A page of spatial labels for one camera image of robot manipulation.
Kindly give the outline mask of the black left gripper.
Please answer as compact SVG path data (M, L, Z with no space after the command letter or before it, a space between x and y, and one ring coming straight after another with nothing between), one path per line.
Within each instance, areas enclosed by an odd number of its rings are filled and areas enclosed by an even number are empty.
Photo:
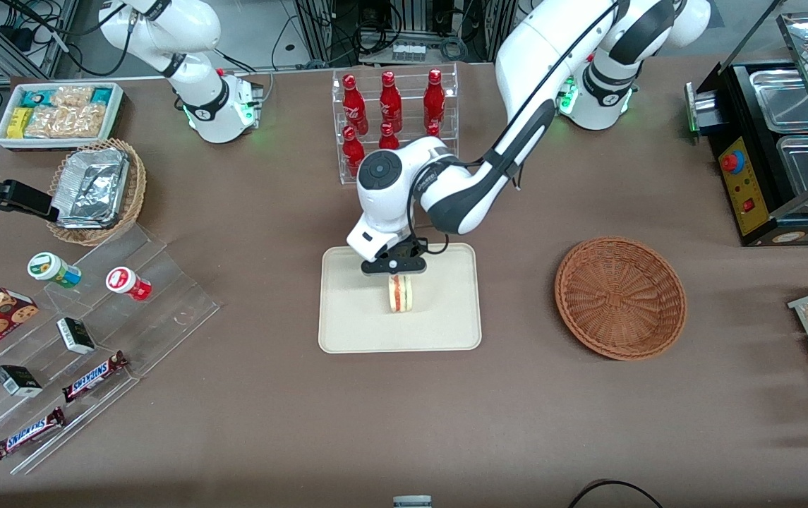
M392 289L392 276L394 274L412 274L412 289L420 287L422 274L427 270L427 263L423 255L428 253L428 241L421 237L408 237L391 248L387 248L378 255L377 260L361 263L361 272L366 276L384 277L384 285Z

